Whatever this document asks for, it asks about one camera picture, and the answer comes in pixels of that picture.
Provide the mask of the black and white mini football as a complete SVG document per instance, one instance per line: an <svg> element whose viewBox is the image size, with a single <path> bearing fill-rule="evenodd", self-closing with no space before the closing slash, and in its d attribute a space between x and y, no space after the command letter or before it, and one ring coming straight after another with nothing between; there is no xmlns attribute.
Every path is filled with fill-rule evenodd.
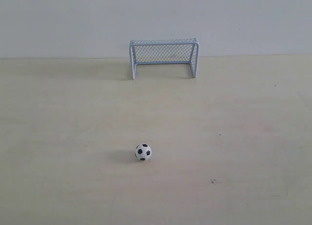
<svg viewBox="0 0 312 225"><path fill-rule="evenodd" d="M139 161L146 161L152 155L151 147L146 143L139 144L135 149L135 156Z"/></svg>

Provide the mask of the small white mesh goal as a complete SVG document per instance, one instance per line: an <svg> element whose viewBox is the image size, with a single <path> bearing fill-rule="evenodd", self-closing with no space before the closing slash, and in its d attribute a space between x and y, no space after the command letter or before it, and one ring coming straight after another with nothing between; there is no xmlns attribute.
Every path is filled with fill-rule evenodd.
<svg viewBox="0 0 312 225"><path fill-rule="evenodd" d="M133 79L138 65L188 64L197 77L199 42L196 38L165 40L131 40L129 59Z"/></svg>

